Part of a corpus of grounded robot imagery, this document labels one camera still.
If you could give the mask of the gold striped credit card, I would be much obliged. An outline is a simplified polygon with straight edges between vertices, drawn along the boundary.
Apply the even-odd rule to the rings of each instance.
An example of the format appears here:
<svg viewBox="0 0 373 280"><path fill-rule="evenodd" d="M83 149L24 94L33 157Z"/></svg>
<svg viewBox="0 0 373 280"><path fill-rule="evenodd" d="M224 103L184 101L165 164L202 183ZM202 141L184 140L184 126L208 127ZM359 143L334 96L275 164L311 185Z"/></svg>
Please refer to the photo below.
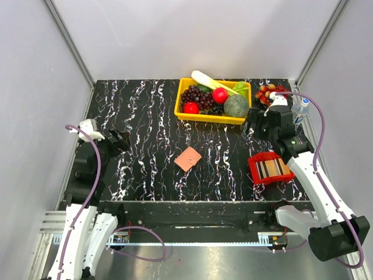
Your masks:
<svg viewBox="0 0 373 280"><path fill-rule="evenodd" d="M260 179L291 174L281 158L256 162L256 169Z"/></svg>

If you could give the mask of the pink leather card holder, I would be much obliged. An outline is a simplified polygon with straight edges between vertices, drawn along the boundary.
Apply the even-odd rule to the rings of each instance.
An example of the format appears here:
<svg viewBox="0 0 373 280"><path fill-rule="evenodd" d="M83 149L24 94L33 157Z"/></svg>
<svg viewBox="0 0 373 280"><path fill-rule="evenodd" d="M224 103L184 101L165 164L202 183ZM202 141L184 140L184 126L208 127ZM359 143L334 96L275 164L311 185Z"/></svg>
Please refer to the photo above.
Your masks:
<svg viewBox="0 0 373 280"><path fill-rule="evenodd" d="M187 147L175 160L174 163L184 172L188 172L193 168L202 156L192 147Z"/></svg>

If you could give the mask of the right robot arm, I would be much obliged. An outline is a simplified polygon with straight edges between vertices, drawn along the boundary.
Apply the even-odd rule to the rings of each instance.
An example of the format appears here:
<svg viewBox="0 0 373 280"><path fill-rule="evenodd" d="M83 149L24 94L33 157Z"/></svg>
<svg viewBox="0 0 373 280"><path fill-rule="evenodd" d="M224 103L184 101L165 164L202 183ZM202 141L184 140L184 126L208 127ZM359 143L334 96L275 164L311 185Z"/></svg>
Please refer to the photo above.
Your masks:
<svg viewBox="0 0 373 280"><path fill-rule="evenodd" d="M285 98L287 94L272 92L273 102L265 111L251 108L245 128L248 130L253 125L253 136L272 144L274 153L282 158L306 191L317 217L279 202L265 216L265 224L273 231L284 226L299 234L320 261L339 261L341 256L358 252L358 263L349 264L348 268L360 268L364 263L362 245L370 223L364 216L355 216L319 166L321 146L314 148L305 135L296 134L293 114Z"/></svg>

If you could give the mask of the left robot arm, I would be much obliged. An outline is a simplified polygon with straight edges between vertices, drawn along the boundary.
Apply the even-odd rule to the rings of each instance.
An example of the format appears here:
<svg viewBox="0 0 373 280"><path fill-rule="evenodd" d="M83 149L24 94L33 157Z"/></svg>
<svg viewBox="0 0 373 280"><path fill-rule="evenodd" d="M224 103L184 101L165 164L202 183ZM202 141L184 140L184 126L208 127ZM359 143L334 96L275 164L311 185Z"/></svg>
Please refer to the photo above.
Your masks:
<svg viewBox="0 0 373 280"><path fill-rule="evenodd" d="M131 147L129 133L116 128L102 134L94 119L65 128L79 137L65 191L66 214L57 256L48 279L93 279L98 261L114 230L126 224L123 205L101 201L110 160Z"/></svg>

